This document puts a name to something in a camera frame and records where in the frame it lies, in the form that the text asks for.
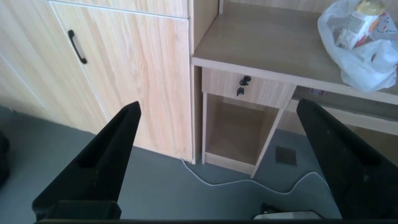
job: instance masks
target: wooden cabinet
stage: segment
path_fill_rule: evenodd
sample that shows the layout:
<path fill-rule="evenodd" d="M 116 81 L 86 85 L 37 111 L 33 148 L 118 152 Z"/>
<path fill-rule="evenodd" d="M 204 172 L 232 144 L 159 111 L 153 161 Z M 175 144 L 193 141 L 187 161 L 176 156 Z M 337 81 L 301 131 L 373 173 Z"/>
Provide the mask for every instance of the wooden cabinet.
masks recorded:
<path fill-rule="evenodd" d="M 52 114 L 46 110 L 3 55 L 0 57 L 0 74 L 0 104 L 39 118 L 52 118 Z"/>
<path fill-rule="evenodd" d="M 76 35 L 88 61 L 81 67 L 107 119 L 139 101 L 134 145 L 190 159 L 188 21 L 55 2 L 52 7 L 64 31 Z"/>
<path fill-rule="evenodd" d="M 134 145 L 195 160 L 200 78 L 190 56 L 217 3 L 0 0 L 0 103 L 96 134 L 139 101 Z"/>
<path fill-rule="evenodd" d="M 106 118 L 51 5 L 2 0 L 0 21 L 1 54 L 48 110 L 40 117 L 92 133 L 101 130 Z"/>

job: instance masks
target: open cubby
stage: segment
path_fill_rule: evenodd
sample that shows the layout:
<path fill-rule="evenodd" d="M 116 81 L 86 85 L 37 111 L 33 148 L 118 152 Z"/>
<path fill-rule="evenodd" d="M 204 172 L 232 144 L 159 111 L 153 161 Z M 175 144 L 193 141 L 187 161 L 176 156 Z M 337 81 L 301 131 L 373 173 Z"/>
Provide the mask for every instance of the open cubby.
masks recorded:
<path fill-rule="evenodd" d="M 207 94 L 203 162 L 252 174 L 277 108 Z"/>

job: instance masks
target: white plastic bag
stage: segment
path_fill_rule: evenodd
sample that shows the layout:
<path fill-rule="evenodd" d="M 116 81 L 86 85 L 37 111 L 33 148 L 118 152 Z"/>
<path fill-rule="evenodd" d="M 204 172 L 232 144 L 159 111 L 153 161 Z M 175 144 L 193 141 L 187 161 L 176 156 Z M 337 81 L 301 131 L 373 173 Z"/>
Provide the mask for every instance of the white plastic bag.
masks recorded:
<path fill-rule="evenodd" d="M 362 91 L 377 91 L 396 84 L 398 64 L 398 31 L 387 13 L 380 19 L 373 41 L 351 51 L 335 45 L 335 40 L 359 0 L 339 0 L 318 19 L 318 30 L 330 57 L 341 68 L 341 78 Z"/>

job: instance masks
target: desk shelf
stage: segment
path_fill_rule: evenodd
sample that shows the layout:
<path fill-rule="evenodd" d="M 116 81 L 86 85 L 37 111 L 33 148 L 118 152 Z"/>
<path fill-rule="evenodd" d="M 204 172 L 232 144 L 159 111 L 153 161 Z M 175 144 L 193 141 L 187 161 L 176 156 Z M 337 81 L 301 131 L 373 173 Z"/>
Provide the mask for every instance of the desk shelf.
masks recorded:
<path fill-rule="evenodd" d="M 203 105 L 202 162 L 253 174 L 279 109 L 206 93 Z"/>
<path fill-rule="evenodd" d="M 317 12 L 229 2 L 202 39 L 196 66 L 398 105 L 398 85 L 364 93 L 343 83 L 318 33 Z"/>

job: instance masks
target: white cable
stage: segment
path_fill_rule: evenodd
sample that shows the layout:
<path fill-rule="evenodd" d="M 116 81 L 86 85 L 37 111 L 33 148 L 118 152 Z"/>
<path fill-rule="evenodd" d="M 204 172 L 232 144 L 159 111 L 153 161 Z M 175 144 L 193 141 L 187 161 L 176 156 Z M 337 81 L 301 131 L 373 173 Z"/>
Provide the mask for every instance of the white cable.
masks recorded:
<path fill-rule="evenodd" d="M 191 168 L 189 168 L 189 167 L 187 166 L 187 164 L 185 163 L 185 161 L 184 161 L 183 159 L 181 159 L 181 161 L 182 161 L 182 164 L 184 164 L 185 168 L 187 168 L 198 180 L 200 180 L 200 182 L 202 182 L 202 183 L 204 183 L 204 184 L 206 184 L 206 185 L 208 185 L 208 186 L 210 186 L 210 187 L 219 187 L 219 186 L 224 186 L 224 185 L 228 185 L 228 184 L 237 184 L 237 183 L 240 183 L 240 182 L 252 182 L 252 183 L 255 183 L 255 184 L 259 185 L 260 187 L 263 187 L 263 188 L 265 188 L 265 189 L 267 189 L 267 190 L 269 190 L 269 191 L 271 191 L 271 192 L 273 192 L 273 193 L 275 193 L 275 194 L 288 195 L 288 194 L 290 194 L 290 193 L 292 193 L 292 192 L 294 191 L 294 189 L 297 187 L 297 185 L 298 185 L 303 179 L 305 179 L 305 178 L 308 177 L 309 175 L 312 175 L 312 174 L 313 174 L 313 175 L 318 176 L 319 179 L 321 179 L 321 180 L 323 181 L 323 183 L 325 183 L 325 185 L 329 188 L 328 183 L 327 183 L 325 180 L 323 180 L 323 178 L 322 178 L 318 173 L 316 173 L 316 172 L 314 172 L 314 171 L 313 171 L 313 172 L 309 172 L 309 173 L 305 174 L 302 178 L 300 178 L 300 179 L 294 184 L 294 186 L 292 187 L 292 190 L 290 190 L 290 191 L 288 191 L 288 192 L 279 192 L 279 191 L 276 191 L 276 190 L 274 190 L 274 189 L 271 189 L 271 188 L 269 188 L 269 187 L 267 187 L 267 186 L 264 186 L 264 185 L 260 184 L 259 182 L 256 182 L 255 180 L 251 180 L 251 179 L 235 180 L 235 181 L 226 182 L 226 183 L 221 183 L 221 184 L 210 184 L 210 183 L 204 181 L 202 178 L 200 178 L 196 173 L 194 173 L 194 171 L 192 171 Z"/>

